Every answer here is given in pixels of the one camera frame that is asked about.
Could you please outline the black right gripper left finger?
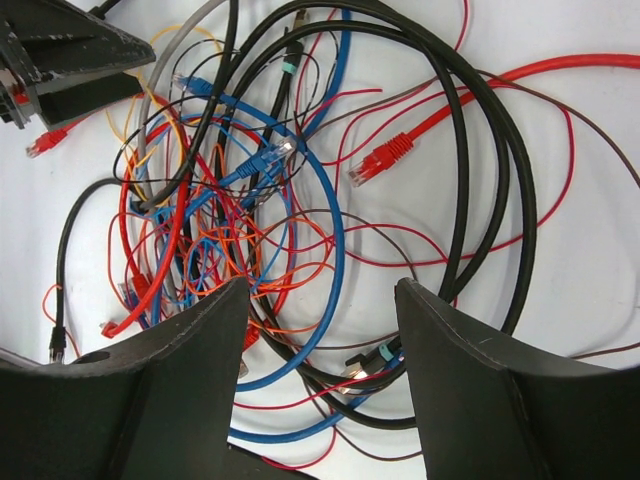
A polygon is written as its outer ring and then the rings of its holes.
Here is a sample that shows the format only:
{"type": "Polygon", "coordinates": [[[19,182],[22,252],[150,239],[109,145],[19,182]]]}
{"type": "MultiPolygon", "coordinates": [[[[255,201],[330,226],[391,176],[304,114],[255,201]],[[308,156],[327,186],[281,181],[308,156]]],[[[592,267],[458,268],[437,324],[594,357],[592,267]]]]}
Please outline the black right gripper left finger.
{"type": "Polygon", "coordinates": [[[68,365],[1,364],[5,479],[218,479],[247,326],[224,285],[68,365]]]}

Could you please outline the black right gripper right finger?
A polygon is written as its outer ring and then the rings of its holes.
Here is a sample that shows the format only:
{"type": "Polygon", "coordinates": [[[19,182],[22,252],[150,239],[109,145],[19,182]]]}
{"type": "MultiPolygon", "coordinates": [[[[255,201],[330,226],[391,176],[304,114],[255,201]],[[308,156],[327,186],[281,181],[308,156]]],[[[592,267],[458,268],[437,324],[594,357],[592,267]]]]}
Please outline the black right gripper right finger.
{"type": "Polygon", "coordinates": [[[395,303],[430,479],[635,479],[639,371],[525,344],[414,280],[395,303]]]}

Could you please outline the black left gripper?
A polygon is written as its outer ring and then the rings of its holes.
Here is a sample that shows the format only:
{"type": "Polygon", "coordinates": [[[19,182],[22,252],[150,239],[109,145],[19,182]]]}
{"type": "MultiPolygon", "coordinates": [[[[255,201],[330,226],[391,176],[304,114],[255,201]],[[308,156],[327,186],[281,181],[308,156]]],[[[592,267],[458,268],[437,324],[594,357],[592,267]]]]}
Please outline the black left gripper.
{"type": "Polygon", "coordinates": [[[24,129],[39,112],[48,128],[142,92],[136,79],[102,79],[39,97],[44,77],[106,76],[155,60],[149,43],[67,1],[11,1],[1,10],[1,119],[24,129]]]}

